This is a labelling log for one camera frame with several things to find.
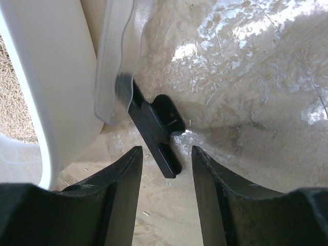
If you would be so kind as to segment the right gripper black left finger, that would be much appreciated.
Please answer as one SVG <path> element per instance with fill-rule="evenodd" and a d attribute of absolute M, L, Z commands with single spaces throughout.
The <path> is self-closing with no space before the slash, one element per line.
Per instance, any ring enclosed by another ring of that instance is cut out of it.
<path fill-rule="evenodd" d="M 142 147 L 62 191 L 1 184 L 1 245 L 131 245 Z"/>

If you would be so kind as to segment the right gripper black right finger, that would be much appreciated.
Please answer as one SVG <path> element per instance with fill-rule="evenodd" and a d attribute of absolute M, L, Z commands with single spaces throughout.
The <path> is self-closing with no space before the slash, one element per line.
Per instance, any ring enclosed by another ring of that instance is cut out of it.
<path fill-rule="evenodd" d="M 234 173 L 198 146 L 192 168 L 204 245 L 327 245 L 327 189 L 280 193 Z"/>

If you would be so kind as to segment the black bag clip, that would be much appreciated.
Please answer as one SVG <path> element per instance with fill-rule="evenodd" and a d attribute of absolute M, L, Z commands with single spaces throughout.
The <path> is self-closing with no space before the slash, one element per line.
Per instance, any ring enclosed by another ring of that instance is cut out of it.
<path fill-rule="evenodd" d="M 150 103 L 134 82 L 128 112 L 163 176 L 174 179 L 181 173 L 182 164 L 171 148 L 170 140 L 171 136 L 184 133 L 186 126 L 173 101 L 161 94 Z"/>

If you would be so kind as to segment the white litter box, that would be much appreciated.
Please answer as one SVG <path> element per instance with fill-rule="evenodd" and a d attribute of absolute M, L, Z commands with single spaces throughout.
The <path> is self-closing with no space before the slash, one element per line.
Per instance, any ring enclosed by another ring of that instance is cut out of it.
<path fill-rule="evenodd" d="M 23 91 L 51 189 L 100 134 L 96 55 L 80 1 L 1 1 L 1 36 Z"/>

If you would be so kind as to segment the clear plastic litter scoop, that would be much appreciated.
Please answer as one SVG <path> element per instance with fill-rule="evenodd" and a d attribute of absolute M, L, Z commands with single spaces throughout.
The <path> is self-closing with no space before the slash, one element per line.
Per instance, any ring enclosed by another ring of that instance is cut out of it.
<path fill-rule="evenodd" d="M 107 1 L 98 44 L 95 116 L 108 125 L 121 123 L 133 97 L 133 78 L 142 35 L 155 1 Z"/>

